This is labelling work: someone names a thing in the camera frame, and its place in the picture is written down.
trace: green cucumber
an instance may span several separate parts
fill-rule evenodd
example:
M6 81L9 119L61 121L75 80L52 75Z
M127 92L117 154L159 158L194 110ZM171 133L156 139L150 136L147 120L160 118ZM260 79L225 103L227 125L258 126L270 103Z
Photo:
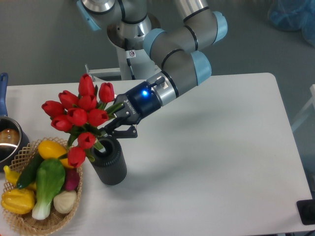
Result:
M35 181L37 169L43 161L44 159L39 153L34 155L33 159L22 170L22 173L16 182L16 187L18 189L26 188L30 183Z

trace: tulip bouquet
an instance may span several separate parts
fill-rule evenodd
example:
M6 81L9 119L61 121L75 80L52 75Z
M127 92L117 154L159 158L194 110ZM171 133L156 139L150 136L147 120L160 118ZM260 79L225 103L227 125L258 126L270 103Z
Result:
M118 103L105 109L106 105L114 100L113 85L102 83L98 91L88 74L81 77L78 90L78 96L64 90L59 93L60 102L50 100L41 106L50 116L52 127L69 133L68 153L59 159L68 158L69 165L75 168L79 167L86 157L94 161L90 148L104 148L97 139L104 134L97 127L114 118L114 113L123 105ZM75 140L78 141L78 146L71 147Z

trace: woven basket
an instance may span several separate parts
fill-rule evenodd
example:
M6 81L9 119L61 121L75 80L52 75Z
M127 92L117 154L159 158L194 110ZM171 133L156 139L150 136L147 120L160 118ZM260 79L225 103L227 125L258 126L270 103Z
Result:
M13 171L21 172L28 164L28 162L34 157L34 154L37 152L38 144L40 144L40 142L44 140L52 140L63 145L64 147L67 144L66 140L59 138L44 138L42 140L34 141L19 151L19 153L14 157L14 160L12 160L10 169ZM19 215L4 209L3 215L10 228L20 235L25 236L46 236L63 228L71 220L79 206L83 180L82 167L77 168L77 172L80 176L79 186L76 189L77 200L73 206L73 209L69 213L61 214L57 212L54 207L52 207L50 215L46 219L35 220L34 218L32 218L32 212L24 215ZM3 191L5 192L13 188L15 188L15 186L6 181L4 183Z

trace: stainless steel pot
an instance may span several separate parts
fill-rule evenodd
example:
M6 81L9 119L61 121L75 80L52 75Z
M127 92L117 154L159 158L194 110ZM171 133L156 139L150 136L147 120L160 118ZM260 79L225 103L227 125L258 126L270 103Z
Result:
M5 165L10 165L14 156L29 143L18 122L8 117L5 96L8 74L0 75L0 172Z

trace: yellow bell pepper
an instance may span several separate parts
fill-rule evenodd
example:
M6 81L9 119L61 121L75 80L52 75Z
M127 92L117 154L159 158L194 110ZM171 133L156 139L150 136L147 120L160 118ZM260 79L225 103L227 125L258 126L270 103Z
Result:
M14 186L16 186L16 182L18 181L21 173L18 173L16 171L12 171L10 167L4 166L3 168L5 173L5 178L8 180L9 183L12 183ZM27 189L36 191L36 183L33 182L29 186L26 187Z
M45 140L38 145L38 152L41 157L46 160L49 158L58 158L66 154L68 151L61 144L58 144L54 141ZM68 164L68 158L61 159L60 161L64 167L69 169L74 168Z
M1 206L15 214L29 213L34 205L34 192L29 189L14 188L2 194Z

